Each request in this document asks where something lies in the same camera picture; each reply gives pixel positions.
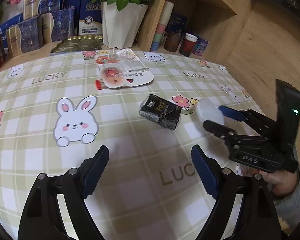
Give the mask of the person's right hand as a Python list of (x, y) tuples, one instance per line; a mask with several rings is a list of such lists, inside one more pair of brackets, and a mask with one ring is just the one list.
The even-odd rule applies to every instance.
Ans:
[(272, 193), (276, 196), (286, 196), (291, 194), (298, 183), (297, 172), (290, 173), (286, 170), (279, 170), (274, 173), (258, 171), (265, 181), (272, 185)]

